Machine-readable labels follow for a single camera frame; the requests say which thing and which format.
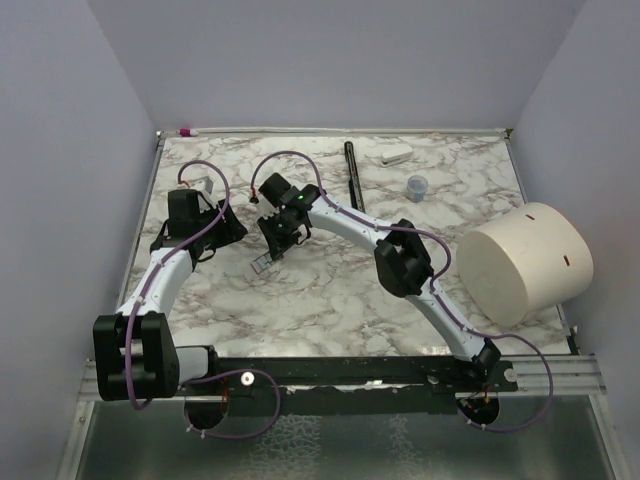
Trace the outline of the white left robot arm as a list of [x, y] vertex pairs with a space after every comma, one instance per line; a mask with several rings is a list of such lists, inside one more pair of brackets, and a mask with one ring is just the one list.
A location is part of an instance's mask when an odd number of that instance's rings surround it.
[[150, 263], [128, 300], [93, 326], [97, 384], [105, 401], [173, 397], [187, 382], [206, 395], [220, 385], [210, 347], [174, 345], [168, 316], [196, 266], [247, 234], [227, 198], [196, 189], [168, 194], [168, 219], [150, 246]]

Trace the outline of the staple box tray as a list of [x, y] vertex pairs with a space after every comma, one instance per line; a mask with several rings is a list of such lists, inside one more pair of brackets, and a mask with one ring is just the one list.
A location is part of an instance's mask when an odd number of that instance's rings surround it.
[[272, 265], [273, 260], [269, 252], [259, 256], [250, 263], [251, 268], [258, 275], [268, 270]]

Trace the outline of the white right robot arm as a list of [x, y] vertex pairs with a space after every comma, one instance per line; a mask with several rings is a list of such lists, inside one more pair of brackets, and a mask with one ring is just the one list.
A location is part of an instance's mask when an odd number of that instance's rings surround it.
[[384, 290], [409, 301], [434, 326], [461, 363], [459, 378], [467, 389], [481, 391], [494, 381], [500, 350], [446, 295], [411, 222], [392, 224], [342, 207], [317, 186], [298, 189], [278, 173], [257, 192], [276, 209], [258, 220], [272, 260], [309, 239], [313, 228], [340, 236], [372, 254]]

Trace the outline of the white stapler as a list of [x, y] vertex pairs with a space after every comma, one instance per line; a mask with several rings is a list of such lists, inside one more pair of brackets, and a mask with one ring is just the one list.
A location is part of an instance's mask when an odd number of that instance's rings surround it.
[[410, 146], [394, 146], [393, 148], [386, 149], [380, 155], [380, 165], [382, 167], [389, 167], [392, 165], [404, 163], [408, 161], [414, 153], [414, 149]]

